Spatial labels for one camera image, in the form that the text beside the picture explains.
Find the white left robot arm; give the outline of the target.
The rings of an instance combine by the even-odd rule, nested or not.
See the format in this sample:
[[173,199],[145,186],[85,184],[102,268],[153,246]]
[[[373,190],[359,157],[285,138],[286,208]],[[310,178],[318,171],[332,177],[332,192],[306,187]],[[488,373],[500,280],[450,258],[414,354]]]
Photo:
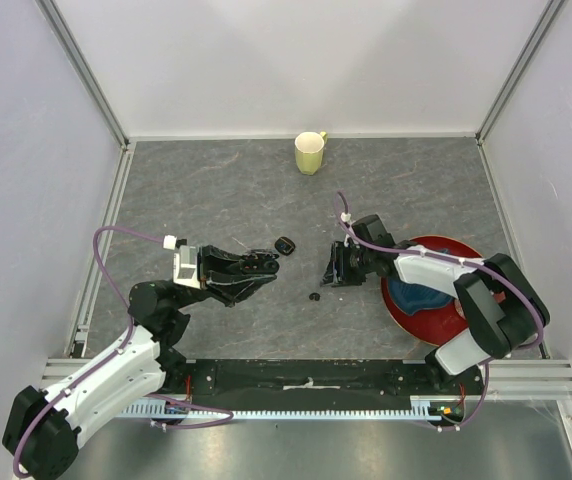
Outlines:
[[176,246],[168,280],[135,284],[126,330],[85,366],[46,389],[27,386],[14,398],[2,444],[19,479],[56,479],[85,443],[136,400],[185,382],[175,349],[190,321],[183,308],[214,299],[232,307],[275,280],[278,254],[237,255],[212,245]]

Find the black case with gold line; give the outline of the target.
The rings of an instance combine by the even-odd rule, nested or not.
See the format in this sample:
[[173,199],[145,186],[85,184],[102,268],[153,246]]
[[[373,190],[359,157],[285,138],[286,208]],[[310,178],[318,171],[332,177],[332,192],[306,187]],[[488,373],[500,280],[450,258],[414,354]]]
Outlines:
[[280,255],[290,256],[295,252],[296,246],[291,239],[281,236],[274,242],[274,248]]

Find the red round plate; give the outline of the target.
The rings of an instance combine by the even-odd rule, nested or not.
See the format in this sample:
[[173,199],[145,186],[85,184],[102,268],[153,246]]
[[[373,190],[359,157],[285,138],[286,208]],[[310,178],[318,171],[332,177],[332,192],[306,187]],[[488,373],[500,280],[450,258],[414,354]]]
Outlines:
[[440,309],[420,311],[413,316],[404,315],[385,291],[385,280],[380,280],[380,290],[390,316],[404,331],[416,339],[433,346],[441,346],[468,327],[467,321],[463,321],[455,312],[453,307],[455,299]]

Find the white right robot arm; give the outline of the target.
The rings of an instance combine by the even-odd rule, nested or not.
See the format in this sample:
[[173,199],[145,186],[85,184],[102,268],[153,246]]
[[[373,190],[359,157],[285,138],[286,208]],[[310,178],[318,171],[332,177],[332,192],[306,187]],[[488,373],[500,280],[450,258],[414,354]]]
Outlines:
[[324,285],[359,286],[375,274],[459,302],[467,326],[429,354],[423,377],[431,391],[447,393],[470,367],[543,339],[550,314],[511,257],[467,258],[413,241],[396,243],[376,214],[357,221],[348,212],[337,217],[346,237],[331,247]]

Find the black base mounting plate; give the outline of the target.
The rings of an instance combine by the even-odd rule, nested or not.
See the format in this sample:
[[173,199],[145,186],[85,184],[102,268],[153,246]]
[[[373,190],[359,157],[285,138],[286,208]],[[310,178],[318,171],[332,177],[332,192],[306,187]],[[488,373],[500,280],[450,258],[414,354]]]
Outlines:
[[424,362],[402,360],[198,359],[169,374],[162,394],[236,411],[402,410],[418,397],[476,396],[482,374],[471,367],[438,380]]

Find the aluminium frame post left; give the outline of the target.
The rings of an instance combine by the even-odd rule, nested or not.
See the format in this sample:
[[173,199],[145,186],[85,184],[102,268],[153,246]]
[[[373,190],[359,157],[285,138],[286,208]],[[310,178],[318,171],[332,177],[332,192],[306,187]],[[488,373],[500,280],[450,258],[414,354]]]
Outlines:
[[93,104],[97,107],[113,138],[122,149],[126,149],[129,146],[128,135],[110,106],[57,2],[53,0],[37,0],[36,4],[55,34]]

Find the pale green mug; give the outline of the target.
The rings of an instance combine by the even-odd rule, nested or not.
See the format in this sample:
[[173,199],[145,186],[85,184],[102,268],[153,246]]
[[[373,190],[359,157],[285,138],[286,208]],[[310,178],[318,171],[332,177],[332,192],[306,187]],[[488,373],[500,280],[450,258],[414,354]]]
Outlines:
[[294,140],[296,166],[302,174],[314,175],[322,165],[327,133],[302,132]]

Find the aluminium frame post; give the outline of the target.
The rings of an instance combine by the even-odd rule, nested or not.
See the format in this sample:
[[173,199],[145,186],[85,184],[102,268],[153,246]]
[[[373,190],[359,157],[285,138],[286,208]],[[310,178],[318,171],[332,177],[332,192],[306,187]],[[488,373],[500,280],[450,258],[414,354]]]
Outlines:
[[566,3],[566,0],[549,0],[545,3],[544,9],[539,15],[534,27],[527,37],[506,79],[500,87],[486,116],[475,134],[475,139],[479,147],[485,143],[485,140],[497,123],[499,116],[508,105],[519,86],[521,79],[530,67]]
[[128,135],[110,106],[57,2],[53,0],[37,0],[36,4],[55,34],[93,104],[97,107],[113,138],[122,149],[126,149],[129,146]]

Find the aluminium frame post right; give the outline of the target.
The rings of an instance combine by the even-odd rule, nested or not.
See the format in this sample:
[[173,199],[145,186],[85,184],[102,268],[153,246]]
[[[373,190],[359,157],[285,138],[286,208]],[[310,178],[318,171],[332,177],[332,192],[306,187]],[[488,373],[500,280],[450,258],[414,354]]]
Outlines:
[[566,3],[566,0],[549,0],[545,3],[544,9],[539,15],[534,27],[527,37],[506,79],[500,87],[486,116],[475,134],[475,139],[479,147],[485,143],[485,140],[497,123],[499,116],[508,105],[519,86],[521,79],[530,67]]

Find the blue leaf-shaped dish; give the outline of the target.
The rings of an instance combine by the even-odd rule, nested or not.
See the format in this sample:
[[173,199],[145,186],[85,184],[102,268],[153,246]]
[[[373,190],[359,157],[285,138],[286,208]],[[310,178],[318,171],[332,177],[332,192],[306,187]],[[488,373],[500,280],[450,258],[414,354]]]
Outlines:
[[407,316],[436,310],[455,299],[454,265],[430,256],[434,250],[423,245],[408,248],[409,255],[394,261],[394,275],[385,281],[385,291]]

